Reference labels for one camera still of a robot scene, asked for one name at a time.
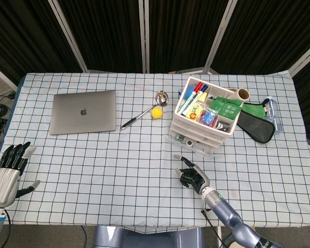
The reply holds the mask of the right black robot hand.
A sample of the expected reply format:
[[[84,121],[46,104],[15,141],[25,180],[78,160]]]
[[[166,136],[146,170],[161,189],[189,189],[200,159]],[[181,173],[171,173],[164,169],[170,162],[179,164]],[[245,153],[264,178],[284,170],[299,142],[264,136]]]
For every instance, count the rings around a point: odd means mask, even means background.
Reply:
[[[176,154],[174,155],[174,158],[184,162],[189,167],[185,169],[175,169],[181,184],[187,188],[192,186],[195,192],[201,195],[203,189],[210,186],[210,180],[207,175],[198,165],[194,164],[187,158]]]

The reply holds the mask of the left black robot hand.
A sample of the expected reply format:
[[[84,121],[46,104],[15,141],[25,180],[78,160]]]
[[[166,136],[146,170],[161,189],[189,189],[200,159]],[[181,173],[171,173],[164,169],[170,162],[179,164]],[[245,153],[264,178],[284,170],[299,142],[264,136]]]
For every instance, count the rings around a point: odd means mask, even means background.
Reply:
[[[16,198],[34,191],[40,184],[36,180],[29,187],[19,189],[19,184],[28,160],[35,152],[36,146],[30,142],[9,146],[0,160],[0,208],[10,206]]]

